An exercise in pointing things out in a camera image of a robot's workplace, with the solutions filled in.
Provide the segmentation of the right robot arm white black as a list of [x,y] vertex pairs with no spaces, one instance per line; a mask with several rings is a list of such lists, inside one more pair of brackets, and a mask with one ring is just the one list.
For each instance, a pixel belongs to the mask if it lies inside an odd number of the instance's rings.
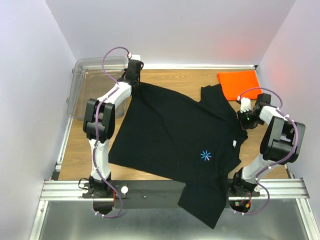
[[233,176],[229,190],[235,196],[253,193],[259,186],[257,181],[273,168],[294,163],[302,147],[306,125],[294,121],[289,115],[271,105],[271,95],[262,93],[257,96],[254,107],[249,98],[238,96],[240,110],[238,120],[244,130],[254,129],[267,124],[262,138],[259,155],[249,165],[241,168]]

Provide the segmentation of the black t-shirt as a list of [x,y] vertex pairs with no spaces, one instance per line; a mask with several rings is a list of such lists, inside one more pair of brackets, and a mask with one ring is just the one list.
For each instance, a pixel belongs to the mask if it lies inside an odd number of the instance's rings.
[[248,134],[220,84],[200,101],[141,83],[108,154],[109,162],[185,183],[178,205],[214,228],[227,201],[228,174]]

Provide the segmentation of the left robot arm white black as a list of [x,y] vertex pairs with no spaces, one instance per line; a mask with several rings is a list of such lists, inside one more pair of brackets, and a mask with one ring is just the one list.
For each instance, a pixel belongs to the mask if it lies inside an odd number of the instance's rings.
[[87,101],[83,131],[91,148],[92,170],[88,182],[81,187],[83,198],[110,198],[113,195],[109,142],[115,132],[116,109],[139,86],[143,67],[141,56],[132,55],[115,86],[98,99]]

